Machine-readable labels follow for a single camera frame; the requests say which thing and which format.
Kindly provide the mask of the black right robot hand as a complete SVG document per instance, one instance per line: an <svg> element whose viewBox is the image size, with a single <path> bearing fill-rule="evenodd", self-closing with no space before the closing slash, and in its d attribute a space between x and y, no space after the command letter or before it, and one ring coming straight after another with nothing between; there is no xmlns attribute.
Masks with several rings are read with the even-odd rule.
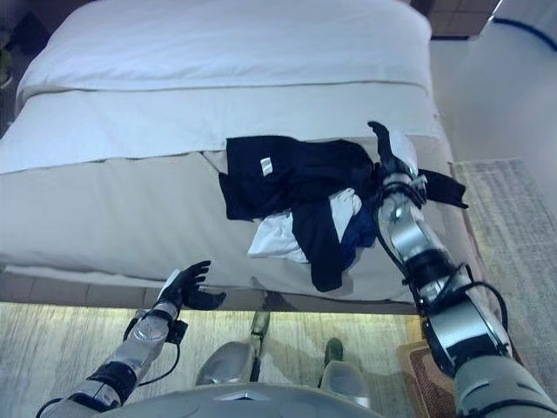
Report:
<svg viewBox="0 0 557 418"><path fill-rule="evenodd" d="M419 175L418 159L413 142L400 131L390 131L385 125L369 121L368 127L377 137L379 164L388 177L394 174L415 179Z"/></svg>

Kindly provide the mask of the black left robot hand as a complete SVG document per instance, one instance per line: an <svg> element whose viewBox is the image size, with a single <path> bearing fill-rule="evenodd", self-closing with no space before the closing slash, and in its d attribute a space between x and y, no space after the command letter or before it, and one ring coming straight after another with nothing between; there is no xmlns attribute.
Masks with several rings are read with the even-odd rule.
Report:
<svg viewBox="0 0 557 418"><path fill-rule="evenodd" d="M187 307L202 311L216 310L221 307L225 301L226 292L209 293L201 288L210 265L209 260L204 260L185 270L175 270L164 283L155 306L160 303L169 303L177 309Z"/></svg>

